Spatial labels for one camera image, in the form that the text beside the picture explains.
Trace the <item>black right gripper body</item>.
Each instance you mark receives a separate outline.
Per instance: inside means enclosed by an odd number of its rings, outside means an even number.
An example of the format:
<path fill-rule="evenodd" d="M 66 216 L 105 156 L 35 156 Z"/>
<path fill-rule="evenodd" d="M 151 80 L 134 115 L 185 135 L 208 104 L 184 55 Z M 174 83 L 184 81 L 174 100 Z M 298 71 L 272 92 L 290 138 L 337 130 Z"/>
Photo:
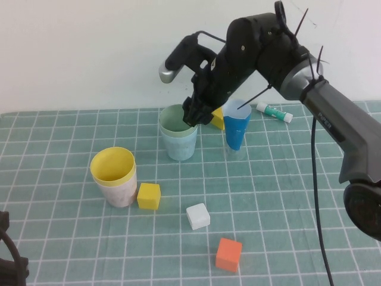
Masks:
<path fill-rule="evenodd" d="M 255 71 L 255 58 L 246 52 L 221 52 L 193 84 L 191 112 L 210 113 L 222 106 Z"/>

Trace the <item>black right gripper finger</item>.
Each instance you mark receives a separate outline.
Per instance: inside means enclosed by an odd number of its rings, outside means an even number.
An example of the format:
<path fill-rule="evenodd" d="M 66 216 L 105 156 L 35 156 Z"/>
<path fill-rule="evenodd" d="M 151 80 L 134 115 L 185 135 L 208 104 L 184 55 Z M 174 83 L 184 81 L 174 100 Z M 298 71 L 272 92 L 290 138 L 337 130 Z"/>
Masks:
<path fill-rule="evenodd" d="M 197 124 L 207 125 L 213 119 L 213 109 L 207 105 L 201 105 L 196 112 Z"/>
<path fill-rule="evenodd" d="M 187 97 L 182 104 L 183 121 L 187 125 L 197 125 L 198 119 L 196 118 L 197 110 L 193 107 L 193 98 Z"/>

